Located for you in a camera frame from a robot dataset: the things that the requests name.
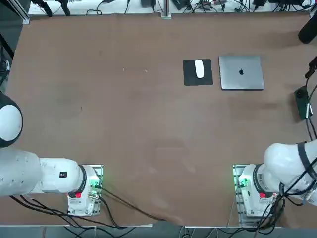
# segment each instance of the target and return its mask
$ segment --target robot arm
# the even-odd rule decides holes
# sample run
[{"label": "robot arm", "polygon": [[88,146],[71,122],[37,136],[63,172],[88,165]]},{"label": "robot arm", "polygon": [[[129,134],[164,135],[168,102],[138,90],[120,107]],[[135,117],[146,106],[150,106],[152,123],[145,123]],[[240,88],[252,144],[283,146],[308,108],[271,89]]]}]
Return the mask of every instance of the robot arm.
[{"label": "robot arm", "polygon": [[99,214],[101,175],[92,166],[64,158],[39,158],[13,144],[23,128],[18,105],[0,92],[0,196],[67,193],[68,213]]}]

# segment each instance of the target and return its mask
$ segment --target cable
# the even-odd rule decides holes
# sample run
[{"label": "cable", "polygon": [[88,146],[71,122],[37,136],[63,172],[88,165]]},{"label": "cable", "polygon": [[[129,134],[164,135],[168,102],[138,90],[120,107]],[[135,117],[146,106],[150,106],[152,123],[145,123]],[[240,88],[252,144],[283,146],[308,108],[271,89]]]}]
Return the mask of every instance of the cable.
[{"label": "cable", "polygon": [[220,231],[222,231],[223,233],[226,233],[226,234],[235,234],[235,232],[225,232],[224,230],[222,230],[220,228],[218,228],[218,230],[220,230]]},{"label": "cable", "polygon": [[[55,214],[57,214],[57,213],[63,214],[63,212],[61,212],[61,211],[59,211],[59,210],[57,210],[57,209],[51,209],[51,208],[45,206],[44,204],[40,203],[40,202],[39,202],[38,200],[36,200],[36,199],[32,199],[32,198],[31,198],[33,201],[35,201],[36,203],[38,203],[40,206],[39,206],[39,205],[36,205],[36,204],[34,204],[34,203],[32,203],[32,202],[29,202],[28,200],[26,200],[26,198],[25,198],[23,195],[20,195],[20,197],[22,198],[22,200],[23,200],[24,202],[26,202],[27,204],[29,204],[29,205],[31,205],[31,206],[33,206],[33,207],[43,208],[43,209],[49,210],[49,211],[51,211],[51,212],[53,212],[53,213],[55,213]],[[59,216],[59,217],[62,218],[64,221],[66,221],[66,222],[67,222],[70,226],[72,226],[72,227],[80,227],[80,228],[82,228],[82,229],[85,229],[85,227],[82,227],[81,225],[79,225],[79,224],[75,221],[75,219],[73,219],[72,217],[70,217],[70,219],[71,219],[77,226],[73,225],[73,224],[70,223],[67,219],[63,218],[62,216]]]},{"label": "cable", "polygon": [[127,11],[128,11],[129,3],[130,3],[130,0],[127,0],[127,7],[126,7],[126,9],[125,9],[125,11],[124,11],[124,14],[126,14]]},{"label": "cable", "polygon": [[112,213],[111,213],[111,211],[110,211],[110,208],[109,208],[107,202],[106,202],[102,197],[99,197],[99,200],[106,206],[106,209],[107,209],[107,211],[108,211],[108,214],[109,214],[110,219],[111,219],[112,223],[114,224],[114,226],[115,226],[116,228],[118,228],[118,229],[126,229],[127,227],[121,227],[121,226],[119,226],[119,225],[114,221],[113,216],[112,216]]},{"label": "cable", "polygon": [[[17,201],[17,202],[18,202],[19,204],[21,204],[22,206],[27,207],[27,208],[29,208],[29,209],[31,209],[31,210],[37,211],[37,209],[35,209],[34,207],[39,207],[39,208],[43,208],[43,209],[52,211],[52,212],[53,212],[52,215],[57,215],[57,216],[61,217],[61,218],[62,218],[63,220],[65,220],[70,226],[84,229],[84,231],[82,231],[81,233],[76,234],[75,232],[73,232],[73,231],[71,231],[70,229],[68,229],[67,227],[65,227],[66,230],[68,230],[68,231],[70,231],[71,233],[73,233],[74,235],[76,235],[76,237],[82,238],[80,235],[81,235],[83,232],[85,232],[85,231],[87,231],[87,230],[93,229],[93,228],[91,228],[91,227],[90,227],[90,228],[85,228],[85,227],[79,225],[79,224],[73,219],[73,217],[76,217],[76,218],[78,218],[78,219],[82,219],[82,217],[72,216],[72,215],[69,215],[69,214],[65,214],[65,213],[63,213],[63,212],[61,212],[61,211],[59,211],[59,210],[57,210],[57,209],[49,208],[49,207],[45,206],[44,204],[40,203],[39,201],[37,201],[36,199],[32,199],[32,200],[35,201],[35,202],[37,202],[37,203],[39,203],[40,206],[39,206],[39,205],[36,205],[36,204],[34,204],[34,203],[32,203],[32,202],[29,202],[29,201],[26,200],[22,195],[20,196],[20,197],[23,199],[23,201],[25,201],[27,204],[30,204],[30,205],[33,206],[33,207],[30,207],[30,206],[24,204],[23,202],[19,201],[17,198],[15,198],[15,197],[13,197],[13,196],[10,196],[10,197],[11,197],[13,200]],[[67,217],[71,218],[71,219],[74,221],[74,223],[77,224],[77,226],[75,226],[75,225],[73,225],[72,223],[70,223],[69,221],[67,221],[65,218],[63,218],[63,216],[67,216]],[[90,222],[99,223],[99,222],[96,222],[96,221],[93,221],[93,220],[89,220],[89,219],[83,219],[83,220],[88,220],[88,221],[90,221]],[[106,231],[106,230],[104,230],[104,229],[102,229],[102,228],[97,227],[97,230],[101,230],[101,231],[107,233],[107,234],[110,235],[112,238],[121,238],[121,237],[125,236],[126,234],[132,232],[134,229],[136,229],[136,227],[130,229],[129,231],[127,231],[126,233],[123,233],[122,235],[120,235],[120,236],[118,236],[118,237],[115,237],[112,233],[110,233],[110,232],[108,232],[108,231]]]},{"label": "cable", "polygon": [[183,13],[185,13],[186,10],[193,10],[192,1],[193,1],[193,0],[191,0],[190,3],[186,6],[186,8],[185,8],[185,10],[183,11]]},{"label": "cable", "polygon": [[157,220],[157,221],[165,221],[165,219],[157,218],[157,217],[152,216],[151,214],[149,214],[149,213],[147,213],[147,212],[142,211],[142,210],[139,209],[138,207],[133,206],[131,203],[129,203],[129,202],[123,200],[122,198],[118,197],[117,195],[113,194],[112,192],[108,191],[107,189],[105,189],[105,188],[103,188],[103,187],[100,187],[100,186],[96,185],[95,188],[99,188],[99,189],[101,189],[101,190],[103,190],[103,191],[109,193],[111,196],[113,196],[113,197],[115,197],[116,199],[120,200],[121,202],[125,203],[125,204],[128,205],[130,208],[133,208],[134,210],[136,210],[136,211],[142,213],[143,215],[145,215],[145,216],[147,216],[147,217],[149,217],[149,218],[152,218],[152,219]]},{"label": "cable", "polygon": [[308,131],[308,136],[309,136],[309,139],[312,141],[313,138],[312,138],[312,134],[311,134],[311,131],[309,130],[309,126],[308,126],[308,118],[306,118],[306,127],[307,127],[307,131]]},{"label": "cable", "polygon": [[2,86],[3,82],[5,81],[6,77],[8,76],[8,74],[10,73],[10,70],[8,70],[7,65],[6,65],[6,61],[0,61],[0,87]]},{"label": "cable", "polygon": [[286,199],[288,199],[291,203],[293,203],[295,206],[303,206],[303,203],[296,203],[294,201],[292,201],[288,196],[285,196]]},{"label": "cable", "polygon": [[224,12],[224,5],[222,5],[221,0],[218,0],[218,2],[220,3],[221,9]]},{"label": "cable", "polygon": [[194,233],[195,233],[195,230],[196,230],[196,228],[193,229],[193,232],[192,232],[192,234],[190,235],[190,238],[193,238],[193,235],[194,235]]},{"label": "cable", "polygon": [[180,238],[180,234],[182,233],[182,230],[184,229],[185,227],[181,227],[180,230],[179,230],[179,234],[178,234],[178,238]]},{"label": "cable", "polygon": [[[23,201],[25,201],[27,204],[30,204],[30,205],[32,205],[32,206],[34,206],[34,207],[45,208],[45,209],[50,210],[50,211],[52,211],[52,212],[54,212],[54,213],[60,212],[60,211],[58,211],[58,210],[55,211],[55,209],[50,209],[50,208],[48,208],[47,206],[45,206],[44,204],[40,203],[39,201],[37,201],[37,200],[35,200],[35,199],[33,199],[33,200],[34,200],[35,202],[39,203],[40,206],[38,206],[38,205],[36,205],[36,204],[34,204],[34,203],[29,202],[29,201],[26,200],[26,199],[24,198],[24,196],[22,196],[22,195],[20,195],[20,197],[21,197],[21,198],[23,199]],[[62,216],[59,216],[59,217],[62,218],[64,221],[66,221],[70,226],[76,227],[76,226],[74,226],[72,223],[70,223],[68,220],[66,220],[65,218],[63,218]],[[71,219],[77,224],[77,227],[80,227],[80,228],[83,228],[83,229],[84,229],[80,234],[77,234],[77,233],[71,231],[70,229],[68,229],[67,227],[64,227],[66,230],[68,230],[69,232],[71,232],[71,233],[73,233],[74,235],[76,235],[76,237],[82,238],[80,235],[81,235],[84,231],[91,229],[91,228],[82,227],[82,226],[79,225],[73,218],[71,218]]]},{"label": "cable", "polygon": [[242,2],[239,2],[239,1],[236,1],[236,0],[231,0],[231,1],[234,1],[234,2],[237,2],[237,3],[241,4],[246,9],[246,11],[250,11],[250,9],[248,9]]},{"label": "cable", "polygon": [[[45,12],[45,11],[43,11],[43,9],[38,5],[38,4],[35,4],[42,12],[44,12],[44,14],[47,16],[48,14]],[[55,13],[57,13],[59,10],[60,10],[60,8],[61,8],[61,5],[59,6],[59,8],[52,14],[52,16],[54,16],[54,14]]]},{"label": "cable", "polygon": [[231,233],[231,235],[230,235],[228,238],[233,237],[235,234],[237,234],[237,233],[239,233],[239,232],[241,232],[241,231],[243,231],[243,229],[242,229],[242,228],[238,228],[238,229],[236,229],[236,231],[232,232],[232,233]]},{"label": "cable", "polygon": [[215,12],[218,12],[216,8],[214,8],[213,6],[210,6],[211,9],[215,10]]},{"label": "cable", "polygon": [[79,238],[82,238],[82,236],[80,236],[82,233],[84,233],[86,230],[83,230],[80,234],[77,234],[73,231],[71,231],[69,228],[67,227],[64,227],[66,230],[68,230],[70,233],[73,233],[74,235],[76,235],[76,238],[79,237]]},{"label": "cable", "polygon": [[275,10],[277,10],[279,7],[279,4],[276,6],[276,8],[274,8],[274,10],[272,12],[274,12]]},{"label": "cable", "polygon": [[163,8],[162,8],[162,6],[160,5],[160,2],[159,2],[159,0],[158,0],[158,5],[159,5],[159,7],[160,7],[160,10],[161,10],[162,12],[164,12],[164,11],[163,11]]},{"label": "cable", "polygon": [[136,227],[132,228],[131,230],[127,231],[126,233],[123,233],[122,235],[119,235],[119,236],[116,237],[116,238],[121,238],[121,237],[123,237],[123,236],[129,234],[129,233],[130,233],[131,231],[133,231],[134,229],[136,229]]},{"label": "cable", "polygon": [[315,137],[315,139],[317,139],[316,130],[315,130],[314,124],[313,124],[312,119],[311,119],[310,116],[308,116],[308,120],[309,120],[309,122],[310,122],[310,124],[311,124],[311,127],[312,127],[312,129],[313,129],[314,137]]},{"label": "cable", "polygon": [[216,238],[218,238],[219,234],[218,234],[218,229],[217,229],[217,228],[213,228],[213,229],[208,233],[208,235],[207,235],[205,238],[208,238],[215,230],[216,230],[216,232],[217,232],[217,237],[216,237]]},{"label": "cable", "polygon": [[16,201],[17,203],[19,203],[20,205],[22,205],[22,206],[24,206],[24,207],[26,207],[26,208],[29,208],[29,209],[31,209],[31,210],[33,210],[33,211],[45,213],[45,214],[52,215],[52,216],[74,217],[74,218],[81,219],[81,220],[85,220],[85,221],[88,221],[88,222],[100,224],[100,225],[103,225],[103,226],[106,226],[106,227],[116,228],[116,227],[110,226],[110,225],[108,225],[108,224],[106,224],[106,223],[94,221],[94,220],[87,219],[87,218],[84,218],[84,217],[79,217],[79,216],[75,216],[75,215],[71,215],[71,214],[65,214],[65,213],[55,214],[55,213],[43,211],[43,210],[40,210],[40,209],[37,209],[37,208],[34,208],[34,207],[31,207],[31,206],[29,206],[29,205],[24,204],[23,202],[21,202],[19,199],[17,199],[17,198],[14,197],[14,196],[9,196],[9,197],[10,197],[11,199],[13,199],[14,201]]},{"label": "cable", "polygon": [[90,11],[95,11],[97,15],[102,15],[103,12],[100,11],[98,8],[99,8],[99,6],[100,6],[101,4],[103,4],[103,3],[105,3],[105,2],[104,2],[104,1],[100,2],[100,3],[98,4],[98,6],[97,6],[96,9],[89,9],[89,10],[87,10],[87,11],[86,11],[86,16],[88,15],[88,12],[90,12]]},{"label": "cable", "polygon": [[288,193],[287,195],[288,195],[288,196],[303,195],[304,193],[310,191],[310,190],[313,188],[313,186],[314,186],[315,184],[316,184],[316,180],[314,180],[314,181],[311,183],[311,185],[309,185],[305,190],[300,191],[300,192],[295,192],[295,193]]}]

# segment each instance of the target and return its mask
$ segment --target electronic equipment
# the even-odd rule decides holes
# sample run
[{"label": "electronic equipment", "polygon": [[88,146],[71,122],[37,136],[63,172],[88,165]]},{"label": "electronic equipment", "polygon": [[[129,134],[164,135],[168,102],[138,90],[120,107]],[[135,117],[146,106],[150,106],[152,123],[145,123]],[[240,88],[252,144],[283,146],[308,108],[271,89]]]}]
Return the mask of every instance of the electronic equipment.
[{"label": "electronic equipment", "polygon": [[204,73],[204,64],[201,59],[195,60],[195,70],[196,70],[196,75],[198,78],[203,78],[205,73]]},{"label": "electronic equipment", "polygon": [[317,35],[317,13],[309,19],[305,26],[298,33],[298,38],[304,44],[308,44]]},{"label": "electronic equipment", "polygon": [[[31,1],[33,4],[42,8],[48,17],[53,16],[52,10],[50,9],[49,5],[46,2],[44,2],[43,0],[31,0]],[[60,3],[60,7],[64,11],[65,15],[70,16],[70,11],[68,9],[68,0],[55,0],[55,1]]]},{"label": "electronic equipment", "polygon": [[260,56],[219,56],[223,90],[264,90]]},{"label": "electronic equipment", "polygon": [[172,0],[177,10],[180,10],[184,7],[190,7],[190,0]]},{"label": "electronic equipment", "polygon": [[301,120],[313,115],[312,107],[309,105],[308,92],[306,86],[297,89],[295,92],[295,102]]},{"label": "electronic equipment", "polygon": [[141,0],[142,7],[154,7],[156,0]]},{"label": "electronic equipment", "polygon": [[268,0],[269,3],[276,3],[276,4],[291,4],[302,6],[304,0]]},{"label": "electronic equipment", "polygon": [[212,8],[211,2],[209,0],[200,0],[198,3],[198,8],[209,11],[210,8]]},{"label": "electronic equipment", "polygon": [[211,3],[215,6],[217,5],[224,6],[226,2],[227,0],[211,0]]}]

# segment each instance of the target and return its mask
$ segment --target metal mounting plate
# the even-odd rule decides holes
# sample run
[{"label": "metal mounting plate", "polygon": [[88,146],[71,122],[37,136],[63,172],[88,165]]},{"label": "metal mounting plate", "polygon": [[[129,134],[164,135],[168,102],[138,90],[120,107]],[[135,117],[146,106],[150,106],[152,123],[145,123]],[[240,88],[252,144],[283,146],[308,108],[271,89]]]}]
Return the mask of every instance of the metal mounting plate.
[{"label": "metal mounting plate", "polygon": [[[97,176],[99,177],[99,186],[102,187],[103,186],[103,175],[104,175],[104,166],[103,165],[89,165],[91,167],[93,167],[93,169],[96,171]],[[101,189],[96,189],[97,195],[99,197],[101,197]],[[99,215],[100,214],[100,206],[101,206],[101,202],[100,200],[96,200],[95,204],[94,204],[94,208],[93,208],[93,216],[95,215]]]},{"label": "metal mounting plate", "polygon": [[247,165],[233,165],[233,182],[234,188],[236,192],[236,203],[237,203],[237,210],[238,210],[238,217],[239,217],[239,224],[241,227],[256,227],[260,218],[257,217],[248,217],[246,214],[246,210],[244,207],[244,201],[242,197],[242,193],[238,186],[239,184],[239,176],[242,174],[244,168]]}]

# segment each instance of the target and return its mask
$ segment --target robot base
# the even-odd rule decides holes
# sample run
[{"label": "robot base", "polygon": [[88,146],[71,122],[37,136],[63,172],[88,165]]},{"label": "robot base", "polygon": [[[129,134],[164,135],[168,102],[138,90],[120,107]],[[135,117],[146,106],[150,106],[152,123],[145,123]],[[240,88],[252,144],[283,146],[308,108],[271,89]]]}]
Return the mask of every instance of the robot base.
[{"label": "robot base", "polygon": [[256,227],[266,207],[274,197],[264,198],[254,187],[252,176],[255,165],[233,165],[233,178],[239,222],[242,227]]},{"label": "robot base", "polygon": [[100,213],[101,189],[95,188],[95,185],[103,185],[103,165],[83,165],[87,181],[84,191],[80,195],[71,198],[68,197],[68,214],[75,216],[95,216]]}]

